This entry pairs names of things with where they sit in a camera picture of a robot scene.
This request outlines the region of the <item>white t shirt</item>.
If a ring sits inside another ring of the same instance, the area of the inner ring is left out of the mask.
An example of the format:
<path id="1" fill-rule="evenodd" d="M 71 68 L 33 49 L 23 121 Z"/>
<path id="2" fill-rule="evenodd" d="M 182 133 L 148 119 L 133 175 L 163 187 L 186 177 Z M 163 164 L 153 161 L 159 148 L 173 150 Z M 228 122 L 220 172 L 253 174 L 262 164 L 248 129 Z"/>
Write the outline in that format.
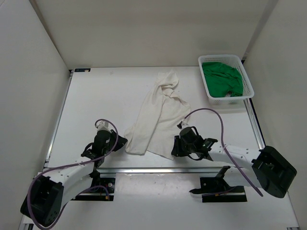
<path id="1" fill-rule="evenodd" d="M 179 131 L 177 125 L 191 112 L 190 104 L 174 91 L 178 83 L 179 78 L 173 70 L 158 74 L 136 122 L 124 133 L 128 154 L 143 155 L 149 151 L 173 159 L 171 151 Z"/>

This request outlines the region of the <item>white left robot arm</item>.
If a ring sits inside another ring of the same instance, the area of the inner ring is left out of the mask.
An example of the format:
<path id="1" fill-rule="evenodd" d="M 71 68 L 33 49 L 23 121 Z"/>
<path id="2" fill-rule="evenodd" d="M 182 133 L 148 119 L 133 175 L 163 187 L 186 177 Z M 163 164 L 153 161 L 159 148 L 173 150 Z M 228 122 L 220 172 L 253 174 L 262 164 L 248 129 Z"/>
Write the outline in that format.
<path id="1" fill-rule="evenodd" d="M 21 206 L 41 230 L 53 228 L 66 204 L 83 193 L 103 192 L 109 199 L 107 184 L 101 184 L 97 168 L 105 156 L 124 147 L 127 139 L 114 130 L 100 130 L 71 167 L 56 167 L 40 173 L 32 182 Z"/>

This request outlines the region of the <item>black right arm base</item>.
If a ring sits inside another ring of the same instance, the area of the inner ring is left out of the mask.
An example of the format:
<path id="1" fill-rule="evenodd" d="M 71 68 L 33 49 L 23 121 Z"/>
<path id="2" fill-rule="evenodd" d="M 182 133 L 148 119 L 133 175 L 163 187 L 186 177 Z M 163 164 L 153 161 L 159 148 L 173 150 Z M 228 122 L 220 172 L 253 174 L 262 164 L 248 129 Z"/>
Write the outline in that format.
<path id="1" fill-rule="evenodd" d="M 215 177 L 201 177 L 200 188 L 191 189 L 193 195 L 201 195 L 203 203 L 247 202 L 243 186 L 230 186 L 224 179 L 231 166 L 224 166 Z"/>

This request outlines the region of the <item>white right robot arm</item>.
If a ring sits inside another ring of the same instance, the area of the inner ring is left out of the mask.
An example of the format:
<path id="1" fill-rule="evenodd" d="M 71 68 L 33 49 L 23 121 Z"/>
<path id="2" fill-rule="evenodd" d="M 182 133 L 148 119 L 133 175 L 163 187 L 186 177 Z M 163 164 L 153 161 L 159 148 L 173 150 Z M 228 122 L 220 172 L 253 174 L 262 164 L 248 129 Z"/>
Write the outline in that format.
<path id="1" fill-rule="evenodd" d="M 198 156 L 197 161 L 226 163 L 216 176 L 205 178 L 200 188 L 190 190 L 195 195 L 219 196 L 254 185 L 273 197 L 284 198 L 297 175 L 297 170 L 271 146 L 260 150 L 223 146 L 216 139 L 202 138 L 194 126 L 189 126 L 175 136 L 171 154 L 190 157 L 192 153 Z"/>

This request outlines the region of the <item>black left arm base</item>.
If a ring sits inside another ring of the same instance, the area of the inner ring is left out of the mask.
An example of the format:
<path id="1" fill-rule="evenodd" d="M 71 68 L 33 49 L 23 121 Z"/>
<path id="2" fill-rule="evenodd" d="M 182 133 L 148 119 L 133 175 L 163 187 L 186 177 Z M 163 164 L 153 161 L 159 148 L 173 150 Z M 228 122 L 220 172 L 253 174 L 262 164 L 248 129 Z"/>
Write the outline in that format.
<path id="1" fill-rule="evenodd" d="M 77 195 L 72 201 L 114 201 L 114 193 L 116 187 L 116 175 L 101 174 L 99 178 L 93 179 L 90 190 Z"/>

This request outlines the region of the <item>white plastic basket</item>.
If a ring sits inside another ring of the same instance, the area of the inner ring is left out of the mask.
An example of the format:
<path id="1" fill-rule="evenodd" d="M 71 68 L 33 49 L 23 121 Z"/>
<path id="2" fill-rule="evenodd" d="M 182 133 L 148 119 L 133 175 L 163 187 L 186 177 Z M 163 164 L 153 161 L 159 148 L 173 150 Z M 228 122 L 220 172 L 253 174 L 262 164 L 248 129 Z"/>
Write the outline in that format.
<path id="1" fill-rule="evenodd" d="M 205 86 L 205 90 L 206 90 L 206 94 L 207 94 L 207 97 L 209 99 L 209 103 L 210 104 L 214 104 L 214 105 L 226 105 L 226 104 L 237 104 L 237 103 L 240 103 L 242 102 L 243 100 L 246 99 L 246 97 L 243 95 L 243 96 L 240 96 L 240 97 L 230 97 L 229 95 L 227 95 L 226 97 L 222 97 L 222 98 L 213 98 L 210 96 L 209 94 L 209 90 L 208 90 L 208 87 L 207 87 L 207 84 L 206 84 L 206 80 L 205 80 L 205 77 L 204 77 L 204 74 L 203 74 L 203 71 L 202 71 L 202 63 L 203 62 L 220 62 L 220 63 L 224 63 L 226 65 L 229 65 L 233 68 L 236 68 L 241 76 L 242 76 L 242 80 L 244 79 L 245 80 L 245 83 L 248 83 L 249 85 L 251 84 L 250 83 L 250 80 L 248 78 L 248 75 L 243 67 L 243 64 L 240 60 L 240 58 L 236 55 L 229 55 L 229 54 L 219 54 L 219 55 L 205 55 L 205 56 L 200 56 L 198 58 L 198 63 L 199 63 L 199 67 L 200 67 L 200 70 L 201 70 L 201 76 L 202 76 L 202 79 L 203 79 L 203 83 L 204 83 L 204 86 Z M 253 91 L 252 93 L 252 96 L 254 96 L 254 90 L 251 86 L 251 91 Z"/>

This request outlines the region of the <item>green t shirt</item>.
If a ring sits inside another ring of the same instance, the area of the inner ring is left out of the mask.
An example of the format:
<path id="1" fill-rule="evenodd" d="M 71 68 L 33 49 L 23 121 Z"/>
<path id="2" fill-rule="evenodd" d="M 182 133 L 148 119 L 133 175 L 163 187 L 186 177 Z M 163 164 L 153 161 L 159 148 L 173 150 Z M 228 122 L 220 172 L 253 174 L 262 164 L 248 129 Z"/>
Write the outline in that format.
<path id="1" fill-rule="evenodd" d="M 236 68 L 220 62 L 203 62 L 201 67 L 211 97 L 243 96 L 242 76 Z"/>

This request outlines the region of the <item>aluminium front rail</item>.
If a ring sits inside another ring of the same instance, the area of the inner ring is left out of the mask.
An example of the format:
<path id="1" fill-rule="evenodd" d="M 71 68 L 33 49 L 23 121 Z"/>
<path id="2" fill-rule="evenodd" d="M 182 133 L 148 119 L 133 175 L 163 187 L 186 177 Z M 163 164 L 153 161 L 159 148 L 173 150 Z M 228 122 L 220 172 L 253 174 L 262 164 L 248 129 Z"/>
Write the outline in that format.
<path id="1" fill-rule="evenodd" d="M 166 174 L 166 173 L 200 173 L 200 174 L 217 174 L 221 167 L 209 168 L 98 168 L 93 169 L 91 165 L 77 165 L 64 169 L 52 169 L 44 171 L 46 177 L 76 177 L 78 180 L 90 176 L 92 178 L 100 177 L 101 174 Z"/>

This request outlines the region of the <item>aluminium rail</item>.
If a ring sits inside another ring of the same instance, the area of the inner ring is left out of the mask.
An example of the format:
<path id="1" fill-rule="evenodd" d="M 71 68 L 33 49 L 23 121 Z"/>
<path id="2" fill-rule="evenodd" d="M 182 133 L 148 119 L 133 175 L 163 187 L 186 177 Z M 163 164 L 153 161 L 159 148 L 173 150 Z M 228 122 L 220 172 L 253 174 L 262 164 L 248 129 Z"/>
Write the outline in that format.
<path id="1" fill-rule="evenodd" d="M 98 168 L 93 169 L 91 165 L 77 165 L 64 169 L 52 169 L 44 171 L 46 177 L 76 177 L 78 180 L 90 176 L 92 178 L 100 177 L 101 174 L 166 174 L 166 173 L 200 173 L 200 174 L 217 174 L 221 167 L 209 168 Z"/>
<path id="2" fill-rule="evenodd" d="M 255 107 L 252 101 L 251 96 L 252 96 L 253 91 L 250 90 L 251 84 L 249 85 L 248 83 L 245 83 L 245 80 L 243 79 L 243 87 L 244 87 L 243 95 L 246 97 L 246 99 L 244 100 L 244 105 L 245 105 L 245 108 L 246 108 L 246 111 L 249 117 L 249 121 L 251 124 L 251 128 L 252 128 L 254 137 L 256 139 L 257 146 L 258 146 L 257 149 L 253 150 L 254 153 L 252 154 L 253 157 L 251 159 L 252 160 L 251 164 L 253 164 L 255 163 L 255 160 L 257 159 L 257 157 L 260 155 L 261 153 L 260 150 L 265 148 L 266 143 L 264 140 L 263 132 L 260 127 L 260 123 L 257 117 Z"/>

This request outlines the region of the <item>aluminium right side rail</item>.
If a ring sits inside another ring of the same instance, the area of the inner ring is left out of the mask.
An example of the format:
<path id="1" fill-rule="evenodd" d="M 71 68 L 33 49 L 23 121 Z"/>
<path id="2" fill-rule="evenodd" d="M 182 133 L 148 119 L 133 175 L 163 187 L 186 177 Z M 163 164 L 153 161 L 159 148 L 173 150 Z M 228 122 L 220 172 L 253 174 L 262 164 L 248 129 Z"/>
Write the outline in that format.
<path id="1" fill-rule="evenodd" d="M 256 139 L 257 146 L 258 146 L 257 149 L 253 150 L 254 153 L 252 154 L 253 157 L 251 159 L 252 160 L 251 164 L 253 164 L 255 163 L 255 160 L 257 159 L 257 157 L 260 155 L 261 153 L 260 150 L 265 148 L 266 143 L 264 140 L 263 132 L 260 127 L 260 123 L 257 117 L 255 107 L 252 101 L 251 96 L 252 96 L 253 91 L 250 90 L 251 84 L 249 85 L 248 83 L 245 83 L 245 80 L 243 79 L 243 87 L 244 87 L 243 95 L 246 97 L 246 99 L 244 100 L 244 105 L 245 105 L 245 108 L 246 108 L 246 111 L 249 117 L 249 121 L 251 124 L 251 128 L 252 128 L 254 137 Z"/>

